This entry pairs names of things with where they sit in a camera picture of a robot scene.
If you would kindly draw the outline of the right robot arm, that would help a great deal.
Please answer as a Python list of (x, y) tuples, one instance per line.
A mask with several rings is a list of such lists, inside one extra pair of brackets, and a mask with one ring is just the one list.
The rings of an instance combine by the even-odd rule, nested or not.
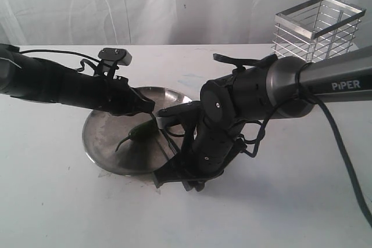
[(182, 182), (186, 190), (201, 191), (239, 153), (246, 153), (250, 144), (242, 136), (246, 124), (260, 125), (251, 142), (258, 147), (271, 119), (303, 117), (316, 100), (371, 99), (370, 47), (316, 63), (276, 55), (261, 60), (213, 57), (233, 64), (232, 73), (205, 83), (198, 101), (168, 107), (156, 115), (161, 130), (181, 125), (185, 132), (174, 156), (153, 172), (156, 187)]

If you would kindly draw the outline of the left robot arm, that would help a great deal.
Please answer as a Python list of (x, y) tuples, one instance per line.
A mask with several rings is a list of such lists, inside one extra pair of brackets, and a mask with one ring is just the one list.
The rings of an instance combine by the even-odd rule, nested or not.
[(119, 66), (128, 66), (125, 49), (103, 48), (98, 58), (81, 55), (81, 66), (71, 69), (57, 62), (29, 57), (18, 46), (1, 45), (1, 93), (13, 98), (108, 112), (114, 116), (152, 113), (153, 100), (128, 79), (116, 76)]

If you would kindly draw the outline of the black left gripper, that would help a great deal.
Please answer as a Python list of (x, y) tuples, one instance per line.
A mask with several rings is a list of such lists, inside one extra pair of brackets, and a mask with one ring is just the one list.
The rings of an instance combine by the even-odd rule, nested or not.
[(155, 102), (144, 96), (138, 88), (129, 86), (125, 77), (108, 81), (108, 112), (115, 116), (134, 116), (152, 113)]

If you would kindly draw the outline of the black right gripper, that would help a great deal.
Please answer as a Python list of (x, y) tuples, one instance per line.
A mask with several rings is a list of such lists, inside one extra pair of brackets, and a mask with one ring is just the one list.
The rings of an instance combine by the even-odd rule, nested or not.
[(242, 129), (241, 125), (228, 130), (197, 126), (191, 145), (153, 172), (155, 187), (181, 182), (187, 192), (204, 190), (208, 180), (221, 175), (231, 161), (245, 151)]

